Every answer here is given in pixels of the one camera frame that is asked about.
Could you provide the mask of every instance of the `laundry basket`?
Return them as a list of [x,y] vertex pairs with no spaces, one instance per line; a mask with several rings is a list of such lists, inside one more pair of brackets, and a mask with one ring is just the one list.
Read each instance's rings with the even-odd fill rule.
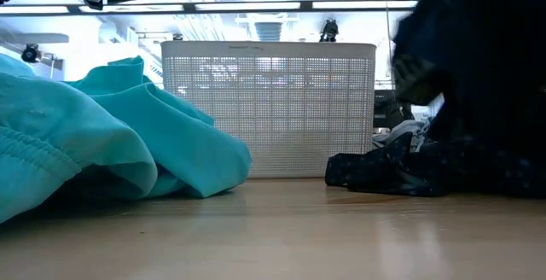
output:
[[165,89],[245,141],[250,178],[322,177],[328,157],[371,148],[375,46],[169,41]]

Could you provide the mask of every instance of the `turquoise garment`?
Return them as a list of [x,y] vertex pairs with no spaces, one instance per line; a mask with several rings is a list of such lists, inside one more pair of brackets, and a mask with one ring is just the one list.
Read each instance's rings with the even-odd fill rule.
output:
[[60,83],[0,55],[0,223],[66,181],[126,199],[205,198],[245,181],[247,146],[142,71],[137,57]]

